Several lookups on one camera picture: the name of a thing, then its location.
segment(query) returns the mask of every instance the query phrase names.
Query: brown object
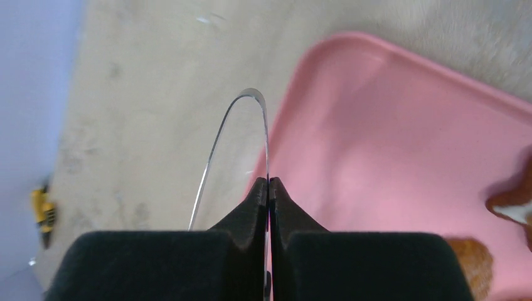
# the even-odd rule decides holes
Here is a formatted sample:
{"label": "brown object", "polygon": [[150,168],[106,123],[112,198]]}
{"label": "brown object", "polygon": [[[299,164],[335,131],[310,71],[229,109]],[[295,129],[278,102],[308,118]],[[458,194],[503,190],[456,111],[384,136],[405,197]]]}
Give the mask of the brown object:
{"label": "brown object", "polygon": [[509,206],[524,206],[532,202],[532,157],[528,159],[528,163],[524,168],[524,175],[521,182],[512,190],[496,194],[486,201],[486,208],[489,212],[496,216],[513,221],[514,223],[523,226],[528,248],[532,251],[532,212],[524,213],[526,221],[518,221],[512,217],[497,212],[495,207],[505,208]]}
{"label": "brown object", "polygon": [[476,301],[484,300],[493,280],[493,257],[487,247],[474,238],[446,238]]}

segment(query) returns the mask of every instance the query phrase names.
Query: yellow object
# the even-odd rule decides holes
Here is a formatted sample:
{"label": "yellow object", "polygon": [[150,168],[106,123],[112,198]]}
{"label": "yellow object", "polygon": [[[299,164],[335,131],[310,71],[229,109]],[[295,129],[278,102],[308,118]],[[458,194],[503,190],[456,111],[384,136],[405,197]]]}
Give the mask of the yellow object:
{"label": "yellow object", "polygon": [[48,202],[48,186],[31,193],[31,204],[46,249],[50,245],[50,236],[55,224],[55,203]]}

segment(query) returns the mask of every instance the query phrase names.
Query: pink tray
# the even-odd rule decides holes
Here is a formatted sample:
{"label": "pink tray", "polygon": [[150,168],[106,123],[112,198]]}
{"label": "pink tray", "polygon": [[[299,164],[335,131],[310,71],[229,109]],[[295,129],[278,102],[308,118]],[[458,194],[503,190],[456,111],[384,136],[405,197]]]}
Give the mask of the pink tray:
{"label": "pink tray", "polygon": [[[490,300],[532,297],[524,231],[484,206],[532,145],[532,105],[364,33],[303,57],[270,133],[270,175],[332,231],[474,236]],[[263,155],[254,171],[265,174]]]}

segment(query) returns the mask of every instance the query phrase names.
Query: orange object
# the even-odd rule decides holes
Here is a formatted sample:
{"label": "orange object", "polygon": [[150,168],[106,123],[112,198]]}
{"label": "orange object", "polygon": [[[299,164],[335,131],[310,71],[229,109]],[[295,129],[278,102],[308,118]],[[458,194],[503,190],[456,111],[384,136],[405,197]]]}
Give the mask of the orange object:
{"label": "orange object", "polygon": [[476,301],[486,299],[493,280],[493,257],[487,247],[474,238],[446,238],[451,246]]}
{"label": "orange object", "polygon": [[524,168],[521,182],[510,191],[490,197],[486,208],[500,218],[523,226],[528,248],[532,251],[532,157]]}

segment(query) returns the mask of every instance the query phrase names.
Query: concrete floor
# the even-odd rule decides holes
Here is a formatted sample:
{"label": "concrete floor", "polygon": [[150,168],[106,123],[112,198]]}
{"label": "concrete floor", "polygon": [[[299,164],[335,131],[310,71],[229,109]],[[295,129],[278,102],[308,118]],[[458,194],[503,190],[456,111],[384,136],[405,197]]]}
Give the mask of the concrete floor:
{"label": "concrete floor", "polygon": [[[532,3],[500,0],[92,0],[56,163],[46,288],[72,241],[100,229],[185,229],[225,110],[247,87],[273,121],[320,39],[366,31],[532,100]],[[260,111],[238,104],[197,226],[239,202],[261,149]]]}

